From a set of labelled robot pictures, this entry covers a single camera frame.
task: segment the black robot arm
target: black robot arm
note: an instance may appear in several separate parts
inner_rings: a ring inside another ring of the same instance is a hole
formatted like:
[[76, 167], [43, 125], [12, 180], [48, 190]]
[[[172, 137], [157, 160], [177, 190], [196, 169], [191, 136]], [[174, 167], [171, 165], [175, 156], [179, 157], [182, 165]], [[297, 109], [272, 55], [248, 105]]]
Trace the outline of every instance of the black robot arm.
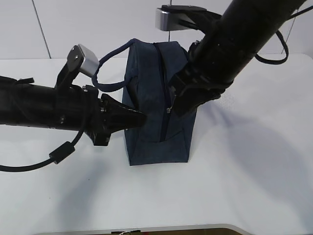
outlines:
[[[165, 31], [197, 29], [205, 37], [189, 48], [189, 63], [171, 80], [176, 94], [173, 110], [182, 116], [199, 105], [221, 97], [240, 71], [256, 56], [270, 64], [287, 60], [288, 48], [278, 31], [281, 25], [312, 7], [297, 13], [305, 0], [233, 0], [223, 15], [194, 6], [164, 5], [157, 10], [156, 26]], [[277, 34], [286, 58], [266, 60], [257, 55]]]
[[78, 131], [72, 142], [51, 152], [49, 160], [24, 167], [0, 165], [0, 171], [28, 171], [52, 162], [58, 164], [75, 151], [84, 132], [94, 145], [107, 146], [112, 133], [144, 124], [144, 114], [107, 94], [98, 98], [98, 89], [93, 86], [72, 84], [80, 72], [93, 76], [98, 66], [93, 52], [77, 45], [70, 51], [54, 88], [32, 85], [32, 78], [0, 77], [0, 124]]

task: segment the black cable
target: black cable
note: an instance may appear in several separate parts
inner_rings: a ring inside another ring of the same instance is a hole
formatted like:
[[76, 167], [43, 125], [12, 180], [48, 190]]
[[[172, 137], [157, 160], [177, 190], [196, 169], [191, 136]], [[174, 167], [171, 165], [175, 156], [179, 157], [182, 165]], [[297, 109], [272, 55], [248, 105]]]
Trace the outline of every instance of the black cable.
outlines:
[[311, 11], [312, 9], [313, 9], [313, 6], [309, 6], [308, 8], [305, 8], [305, 9], [302, 10], [302, 11], [299, 11], [299, 12], [297, 12], [297, 13], [294, 13], [293, 15], [291, 15], [291, 16], [288, 18], [288, 20], [291, 20], [291, 19], [294, 18], [294, 17], [300, 16], [300, 15], [302, 15], [302, 14], [308, 12], [308, 11]]
[[281, 65], [281, 64], [283, 64], [284, 62], [286, 62], [288, 60], [289, 49], [288, 49], [288, 46], [287, 46], [287, 44], [286, 44], [286, 42], [284, 40], [284, 37], [283, 37], [283, 35], [282, 35], [282, 33], [280, 31], [277, 31], [276, 35], [277, 35], [277, 37], [279, 38], [280, 42], [283, 45], [283, 48], [284, 48], [284, 50], [286, 52], [286, 57], [284, 59], [282, 59], [282, 60], [268, 60], [268, 59], [265, 59], [265, 58], [259, 56], [258, 54], [256, 54], [255, 58], [258, 61], [260, 61], [262, 63], [265, 63], [265, 64], [270, 64], [270, 65]]
[[46, 165], [49, 165], [54, 162], [54, 159], [49, 158], [41, 163], [34, 164], [34, 165], [27, 165], [27, 166], [5, 166], [5, 165], [0, 165], [0, 171], [5, 171], [5, 172], [25, 172], [25, 171], [31, 171], [31, 170], [36, 170], [39, 168], [42, 168]]
[[[26, 81], [22, 81], [22, 80], [18, 80], [14, 83], [14, 85], [16, 84], [27, 84], [27, 82], [30, 82], [32, 79], [28, 79]], [[85, 92], [83, 91], [83, 89], [79, 86], [76, 85], [71, 85], [71, 87], [75, 90], [79, 90], [79, 92], [81, 93], [81, 99], [83, 101], [83, 105], [84, 105], [84, 116], [82, 119], [82, 124], [80, 127], [79, 132], [77, 133], [76, 137], [74, 138], [74, 140], [71, 142], [71, 144], [74, 146], [75, 144], [77, 144], [77, 142], [79, 141], [79, 139], [82, 137], [85, 127], [86, 127], [86, 123], [87, 123], [87, 117], [88, 117], [88, 107], [87, 107], [87, 100], [86, 100], [86, 96], [85, 96]], [[49, 158], [41, 163], [37, 163], [34, 165], [27, 165], [27, 166], [5, 166], [5, 165], [0, 165], [0, 171], [4, 171], [4, 172], [26, 172], [26, 171], [31, 171], [31, 170], [36, 170], [39, 168], [42, 168], [44, 166], [47, 166], [51, 163], [53, 163], [55, 161], [54, 158]]]

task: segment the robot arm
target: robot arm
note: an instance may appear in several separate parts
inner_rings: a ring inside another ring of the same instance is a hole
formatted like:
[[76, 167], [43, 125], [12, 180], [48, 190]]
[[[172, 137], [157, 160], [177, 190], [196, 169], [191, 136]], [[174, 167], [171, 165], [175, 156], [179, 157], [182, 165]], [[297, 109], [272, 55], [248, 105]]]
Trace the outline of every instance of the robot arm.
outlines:
[[176, 94], [173, 110], [182, 116], [219, 98], [275, 33], [283, 41], [278, 29], [304, 2], [233, 0], [222, 16], [193, 6], [164, 5], [159, 8], [156, 18], [159, 29], [192, 28], [205, 34], [201, 42], [191, 45], [189, 63], [171, 80]]

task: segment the zipper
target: zipper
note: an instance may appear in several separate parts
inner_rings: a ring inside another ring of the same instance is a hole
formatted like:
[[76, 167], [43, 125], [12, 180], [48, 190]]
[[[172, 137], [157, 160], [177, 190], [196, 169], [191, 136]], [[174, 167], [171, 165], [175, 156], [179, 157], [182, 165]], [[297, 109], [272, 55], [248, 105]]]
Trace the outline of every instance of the zipper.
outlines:
[[170, 121], [171, 117], [171, 111], [172, 111], [172, 101], [170, 96], [170, 91], [167, 86], [167, 71], [165, 67], [165, 63], [161, 54], [160, 49], [158, 48], [157, 43], [153, 43], [153, 45], [156, 47], [157, 50], [157, 56], [158, 56], [158, 68], [160, 72], [160, 78], [161, 78], [161, 85], [164, 93], [164, 114], [163, 114], [163, 120], [162, 120], [162, 126], [161, 126], [161, 134], [160, 134], [160, 142], [165, 141], [168, 123]]

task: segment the white wall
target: white wall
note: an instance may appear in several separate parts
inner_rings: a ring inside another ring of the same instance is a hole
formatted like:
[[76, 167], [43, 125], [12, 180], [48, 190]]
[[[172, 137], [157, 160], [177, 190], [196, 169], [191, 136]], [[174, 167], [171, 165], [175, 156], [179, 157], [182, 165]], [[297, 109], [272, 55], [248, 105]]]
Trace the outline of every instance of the white wall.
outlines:
[[[130, 38], [146, 42], [168, 40], [168, 32], [155, 29], [155, 9], [170, 0], [0, 0], [0, 59], [65, 58], [71, 47], [82, 43], [98, 57], [117, 48]], [[222, 14], [231, 0], [172, 0], [172, 4], [198, 5]], [[305, 6], [313, 4], [308, 0]], [[43, 35], [37, 20], [36, 11]], [[281, 31], [291, 53], [313, 57], [313, 13], [286, 22]], [[183, 47], [203, 37], [193, 30], [171, 32], [171, 40]], [[274, 36], [261, 53], [281, 53]]]
[[0, 59], [48, 58], [31, 0], [0, 0]]
[[[313, 5], [307, 0], [300, 10]], [[293, 53], [303, 53], [313, 58], [313, 10], [295, 19], [288, 39], [288, 46]]]

